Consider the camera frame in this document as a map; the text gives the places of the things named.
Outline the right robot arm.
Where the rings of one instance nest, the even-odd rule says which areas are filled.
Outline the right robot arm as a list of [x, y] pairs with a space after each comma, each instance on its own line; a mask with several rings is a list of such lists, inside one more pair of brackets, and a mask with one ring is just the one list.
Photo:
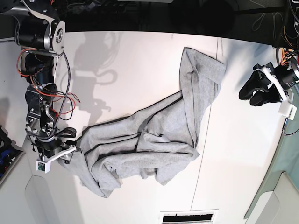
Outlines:
[[0, 12], [17, 20], [14, 40], [21, 47], [16, 62], [19, 75], [26, 79], [25, 100], [28, 105], [26, 133], [39, 153], [41, 162], [61, 159], [70, 163], [76, 143], [76, 130], [59, 130], [58, 122], [63, 108], [54, 103], [69, 101], [75, 108], [79, 98], [69, 90], [59, 91], [56, 86], [58, 60], [65, 57], [65, 22], [59, 18], [51, 0], [3, 0]]

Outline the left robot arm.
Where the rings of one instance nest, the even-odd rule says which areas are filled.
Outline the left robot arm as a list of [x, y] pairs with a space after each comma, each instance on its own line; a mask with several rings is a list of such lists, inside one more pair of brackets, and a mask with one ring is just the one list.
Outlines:
[[282, 26], [273, 30], [277, 66], [256, 64], [253, 73], [239, 91], [240, 100], [251, 106], [287, 101], [289, 90], [299, 84], [299, 2], [287, 0], [283, 7], [265, 7], [238, 11], [237, 14], [266, 14], [272, 17], [281, 13]]

